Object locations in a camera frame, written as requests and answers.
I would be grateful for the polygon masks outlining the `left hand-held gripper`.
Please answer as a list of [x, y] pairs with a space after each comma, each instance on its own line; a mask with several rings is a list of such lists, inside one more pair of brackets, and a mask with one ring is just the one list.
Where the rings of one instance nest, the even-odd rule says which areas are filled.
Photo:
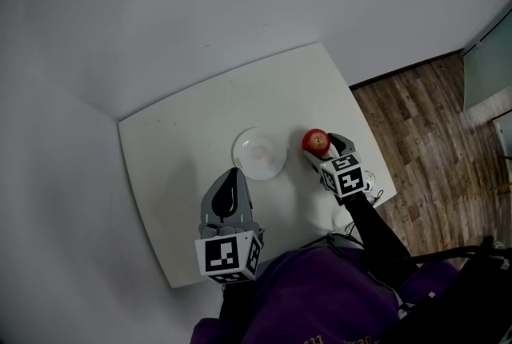
[[[241, 222], [224, 224], [235, 215]], [[222, 174], [201, 203], [203, 223], [195, 241], [200, 275], [217, 283], [240, 283], [256, 278], [262, 252], [263, 229], [252, 217], [252, 201], [246, 177], [239, 168]]]

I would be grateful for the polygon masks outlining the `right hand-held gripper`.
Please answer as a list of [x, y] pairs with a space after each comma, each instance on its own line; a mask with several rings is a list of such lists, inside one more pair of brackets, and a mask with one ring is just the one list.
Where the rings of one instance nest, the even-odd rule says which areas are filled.
[[365, 188], [362, 160], [355, 152], [354, 143], [340, 134], [328, 133], [327, 136], [337, 154], [343, 156], [325, 162], [324, 158], [303, 150], [306, 160], [313, 169], [320, 168], [327, 189], [338, 198], [362, 191]]

